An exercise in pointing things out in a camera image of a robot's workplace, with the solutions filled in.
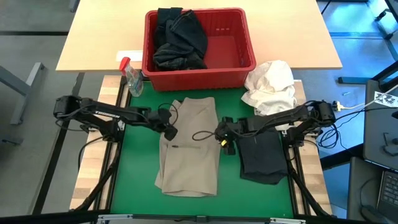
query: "white cloth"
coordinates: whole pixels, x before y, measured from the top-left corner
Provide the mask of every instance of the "white cloth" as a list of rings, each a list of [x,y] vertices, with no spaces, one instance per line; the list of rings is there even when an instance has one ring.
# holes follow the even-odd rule
[[[249,72],[242,100],[254,107],[254,114],[264,116],[294,108],[294,79],[289,65],[281,60],[263,63]],[[288,124],[276,127],[286,130]]]

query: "folded black shirt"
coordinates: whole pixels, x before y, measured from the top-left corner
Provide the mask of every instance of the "folded black shirt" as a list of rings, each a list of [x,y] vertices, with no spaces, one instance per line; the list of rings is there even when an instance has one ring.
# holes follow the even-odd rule
[[[240,138],[237,146],[242,179],[278,184],[287,175],[286,158],[276,129],[268,129],[251,138]]]

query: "red bin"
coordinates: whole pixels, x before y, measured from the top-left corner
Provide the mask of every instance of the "red bin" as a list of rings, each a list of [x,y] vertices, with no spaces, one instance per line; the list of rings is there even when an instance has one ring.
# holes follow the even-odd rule
[[[242,87],[248,73],[256,67],[243,9],[193,11],[208,38],[204,58],[208,69],[158,71],[153,63],[157,11],[149,11],[145,18],[142,71],[157,91]]]

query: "clear plastic bottle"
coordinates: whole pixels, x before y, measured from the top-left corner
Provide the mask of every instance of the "clear plastic bottle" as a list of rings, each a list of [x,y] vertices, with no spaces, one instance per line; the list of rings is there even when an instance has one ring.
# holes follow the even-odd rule
[[[141,95],[144,85],[142,83],[142,75],[137,70],[130,66],[130,58],[124,57],[120,63],[119,70],[127,79],[129,91],[132,96],[138,97]]]

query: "red bottle cap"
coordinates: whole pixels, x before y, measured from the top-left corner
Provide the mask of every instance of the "red bottle cap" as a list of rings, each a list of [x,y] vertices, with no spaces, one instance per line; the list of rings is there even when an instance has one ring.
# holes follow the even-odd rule
[[[119,71],[122,72],[122,75],[126,76],[126,67],[127,65],[130,64],[130,58],[129,57],[124,57],[122,59],[122,61],[120,62],[120,66],[119,66]]]

